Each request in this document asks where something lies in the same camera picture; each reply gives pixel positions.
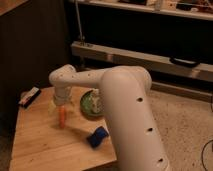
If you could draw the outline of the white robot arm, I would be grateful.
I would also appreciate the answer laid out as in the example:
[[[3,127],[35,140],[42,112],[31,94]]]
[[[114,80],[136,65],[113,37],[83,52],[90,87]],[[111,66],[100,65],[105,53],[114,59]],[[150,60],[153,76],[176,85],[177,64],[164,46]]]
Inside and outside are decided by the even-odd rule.
[[[64,65],[49,75],[54,103],[66,104],[74,86],[99,90],[105,122],[121,171],[172,171],[147,92],[152,80],[140,66],[78,72]]]

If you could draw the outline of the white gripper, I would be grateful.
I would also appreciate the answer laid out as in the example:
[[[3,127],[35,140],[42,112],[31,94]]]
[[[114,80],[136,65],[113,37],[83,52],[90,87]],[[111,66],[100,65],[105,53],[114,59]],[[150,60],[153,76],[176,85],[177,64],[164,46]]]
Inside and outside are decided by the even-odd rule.
[[[54,114],[56,106],[63,106],[70,100],[70,87],[55,87],[53,100],[49,102],[48,114]],[[74,111],[74,104],[72,102],[65,105],[66,114],[70,115]]]

